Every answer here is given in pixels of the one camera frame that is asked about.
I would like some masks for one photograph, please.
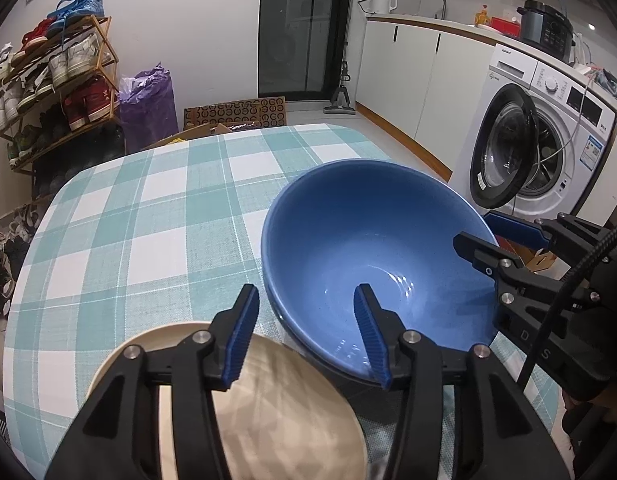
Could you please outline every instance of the washing machine door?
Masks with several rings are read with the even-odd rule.
[[[518,85],[503,86],[493,97],[477,134],[469,183],[475,203],[495,209],[521,190],[537,155],[537,110]]]

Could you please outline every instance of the bottle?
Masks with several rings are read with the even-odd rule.
[[[488,11],[486,10],[487,5],[483,6],[483,9],[477,12],[475,15],[475,24],[476,25],[490,25],[491,19],[488,16]]]

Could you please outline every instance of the checkered tablecloth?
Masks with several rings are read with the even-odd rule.
[[[260,237],[278,192],[309,168],[341,158],[388,159],[362,134],[326,124],[236,132],[170,144],[82,171],[61,189],[31,243],[15,289],[4,350],[13,449],[41,479],[116,346],[177,320],[210,320],[243,283],[261,294],[256,332],[281,340],[264,294]],[[511,370],[513,345],[493,344]],[[398,399],[340,384],[381,468]],[[527,394],[547,426],[557,388],[535,371]],[[445,429],[453,424],[447,391]],[[451,433],[440,477],[450,474]]]

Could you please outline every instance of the washing machine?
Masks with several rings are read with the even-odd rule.
[[[529,221],[576,214],[607,157],[614,121],[578,82],[498,44],[449,185],[480,213]]]

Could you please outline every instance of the washing machine control panel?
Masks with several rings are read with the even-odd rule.
[[[615,113],[594,96],[590,88],[584,97],[584,86],[541,62],[537,64],[531,88],[559,105],[575,119],[581,111],[581,122],[587,123],[589,129],[592,127],[602,140],[608,140],[615,122]]]

